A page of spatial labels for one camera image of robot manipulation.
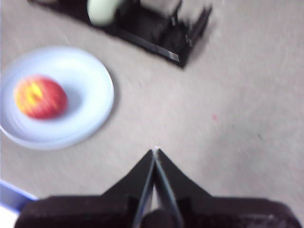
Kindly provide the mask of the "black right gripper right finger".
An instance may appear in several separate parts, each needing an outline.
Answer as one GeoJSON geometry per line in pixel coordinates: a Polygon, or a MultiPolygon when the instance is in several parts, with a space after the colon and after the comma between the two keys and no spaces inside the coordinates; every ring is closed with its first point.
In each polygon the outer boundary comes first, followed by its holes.
{"type": "Polygon", "coordinates": [[[155,152],[156,188],[162,207],[179,228],[299,228],[284,203],[263,198],[220,197],[187,177],[167,155],[155,152]]]}

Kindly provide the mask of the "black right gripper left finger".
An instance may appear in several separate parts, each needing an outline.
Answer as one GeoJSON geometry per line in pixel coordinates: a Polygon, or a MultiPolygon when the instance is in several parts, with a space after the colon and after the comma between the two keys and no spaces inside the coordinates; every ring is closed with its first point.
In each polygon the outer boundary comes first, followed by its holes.
{"type": "Polygon", "coordinates": [[[50,196],[28,203],[16,228],[137,228],[152,191],[155,157],[149,150],[101,195],[50,196]]]}

